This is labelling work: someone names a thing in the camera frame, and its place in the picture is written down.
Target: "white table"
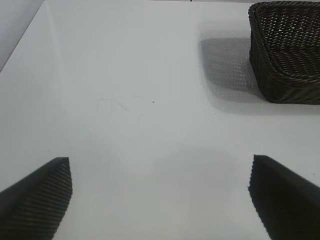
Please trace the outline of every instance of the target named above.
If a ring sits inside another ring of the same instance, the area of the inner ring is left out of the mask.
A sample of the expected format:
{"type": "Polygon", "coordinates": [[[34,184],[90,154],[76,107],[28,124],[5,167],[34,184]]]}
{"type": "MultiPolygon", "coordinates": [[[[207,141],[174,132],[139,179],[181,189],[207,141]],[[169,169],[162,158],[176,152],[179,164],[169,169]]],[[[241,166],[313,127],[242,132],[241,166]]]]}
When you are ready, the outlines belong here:
{"type": "Polygon", "coordinates": [[[320,107],[276,105],[246,3],[45,2],[0,74],[0,190],[69,156],[55,240],[267,240],[254,154],[320,185],[320,107]]]}

